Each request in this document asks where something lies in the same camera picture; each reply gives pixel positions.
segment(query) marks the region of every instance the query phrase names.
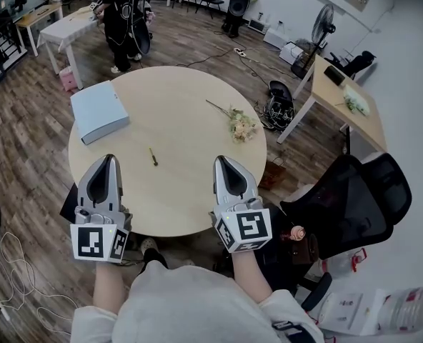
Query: round wooden table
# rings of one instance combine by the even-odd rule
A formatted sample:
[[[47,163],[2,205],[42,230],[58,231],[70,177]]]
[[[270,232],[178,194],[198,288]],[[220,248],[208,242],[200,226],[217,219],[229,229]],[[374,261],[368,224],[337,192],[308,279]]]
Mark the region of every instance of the round wooden table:
[[[232,105],[258,119],[250,103],[224,81],[202,71],[157,66],[129,72],[112,84],[130,125],[85,145],[74,124],[69,164],[78,184],[98,158],[117,157],[122,203],[134,215],[133,232],[177,237],[211,227],[208,213],[216,204],[213,164],[218,155],[238,161],[261,180],[267,156],[261,123],[253,139],[236,144],[227,116],[205,101],[223,109]]]

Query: white tablecloth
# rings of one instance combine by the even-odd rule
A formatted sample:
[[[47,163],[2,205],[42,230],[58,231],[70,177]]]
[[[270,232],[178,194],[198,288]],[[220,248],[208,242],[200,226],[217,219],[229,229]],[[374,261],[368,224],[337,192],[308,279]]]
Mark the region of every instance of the white tablecloth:
[[[97,26],[97,20],[91,20],[92,11],[80,13],[81,9],[65,18],[53,23],[40,32],[37,47],[45,41],[59,45],[58,51],[70,45],[75,39],[85,35]]]

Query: black and white marker cube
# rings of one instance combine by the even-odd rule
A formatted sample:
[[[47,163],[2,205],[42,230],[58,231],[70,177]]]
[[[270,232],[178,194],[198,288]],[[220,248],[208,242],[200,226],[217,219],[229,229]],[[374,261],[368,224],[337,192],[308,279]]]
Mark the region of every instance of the black and white marker cube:
[[[75,259],[119,263],[129,232],[115,224],[71,224]]]
[[[214,227],[229,253],[260,249],[272,238],[268,209],[222,212]]]

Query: white sleeve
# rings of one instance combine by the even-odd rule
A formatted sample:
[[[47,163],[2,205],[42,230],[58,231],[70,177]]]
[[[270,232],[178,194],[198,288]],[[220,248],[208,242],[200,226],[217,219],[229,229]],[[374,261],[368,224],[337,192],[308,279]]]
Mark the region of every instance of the white sleeve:
[[[285,289],[276,290],[261,302],[259,307],[272,323],[291,322],[294,325],[300,324],[310,333],[315,342],[324,342],[321,330],[318,329],[289,291]]]
[[[70,343],[110,343],[117,315],[95,306],[75,310]]]

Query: light blue book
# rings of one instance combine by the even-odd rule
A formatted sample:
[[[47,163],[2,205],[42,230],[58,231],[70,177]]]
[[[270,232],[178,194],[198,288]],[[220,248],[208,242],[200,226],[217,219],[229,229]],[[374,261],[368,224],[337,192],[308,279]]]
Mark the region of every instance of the light blue book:
[[[83,89],[70,100],[78,134],[86,145],[130,122],[110,81]]]

